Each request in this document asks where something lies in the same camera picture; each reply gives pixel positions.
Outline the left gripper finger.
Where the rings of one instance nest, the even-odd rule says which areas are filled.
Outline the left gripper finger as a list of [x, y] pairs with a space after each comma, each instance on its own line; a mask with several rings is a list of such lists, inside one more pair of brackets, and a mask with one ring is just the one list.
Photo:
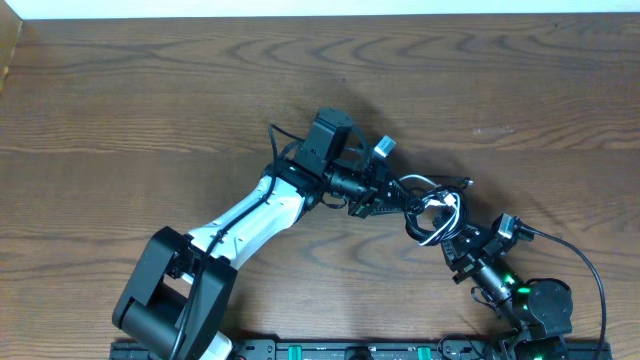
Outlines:
[[418, 203], [418, 198], [397, 178], [384, 181], [382, 196], [384, 208], [411, 208]]
[[395, 213], [404, 213], [407, 211], [407, 206], [402, 202], [384, 202], [375, 200], [372, 203], [365, 204], [359, 210], [359, 217], [366, 218], [369, 216], [389, 215]]

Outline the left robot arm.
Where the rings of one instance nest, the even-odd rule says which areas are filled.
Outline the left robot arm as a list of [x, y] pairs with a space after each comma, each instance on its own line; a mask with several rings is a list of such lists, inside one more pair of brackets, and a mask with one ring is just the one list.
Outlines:
[[[347, 161], [350, 136], [358, 160]], [[267, 241], [292, 227], [325, 196], [349, 215], [410, 212], [418, 201], [391, 172], [388, 137], [369, 145], [345, 112], [321, 108], [308, 134], [294, 138], [255, 189], [215, 220], [186, 233], [151, 236], [119, 298], [112, 323], [160, 359], [226, 359], [220, 327], [239, 269]]]

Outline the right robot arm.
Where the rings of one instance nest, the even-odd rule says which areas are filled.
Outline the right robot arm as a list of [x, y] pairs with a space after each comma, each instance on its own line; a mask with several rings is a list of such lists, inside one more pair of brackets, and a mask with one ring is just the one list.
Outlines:
[[517, 219], [499, 220], [492, 227], [468, 224], [451, 240], [441, 243], [447, 266], [459, 284], [473, 280], [480, 292], [475, 300], [493, 310], [511, 326], [490, 340], [485, 359], [567, 359], [564, 336], [572, 332], [570, 287], [554, 278], [523, 280], [503, 256], [533, 234]]

